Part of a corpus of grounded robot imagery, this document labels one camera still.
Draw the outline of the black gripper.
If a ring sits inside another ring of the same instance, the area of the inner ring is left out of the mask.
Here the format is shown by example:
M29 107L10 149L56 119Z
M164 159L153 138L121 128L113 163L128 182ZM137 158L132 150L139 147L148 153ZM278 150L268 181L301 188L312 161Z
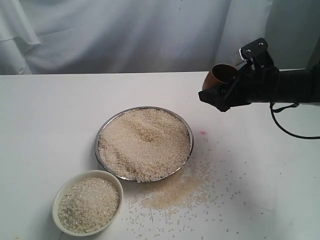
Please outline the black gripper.
M201 102L226 112L230 107L271 102L279 80L279 69L270 54L263 52L247 60L229 83L201 90L198 97Z

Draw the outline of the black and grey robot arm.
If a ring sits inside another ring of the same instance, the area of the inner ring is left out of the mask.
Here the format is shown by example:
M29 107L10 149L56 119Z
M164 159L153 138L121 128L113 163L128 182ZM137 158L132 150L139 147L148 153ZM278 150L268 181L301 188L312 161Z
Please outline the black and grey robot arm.
M226 112L252 103L320 103L320 66L279 70L268 53L249 59L240 68L216 64L198 93L201 102Z

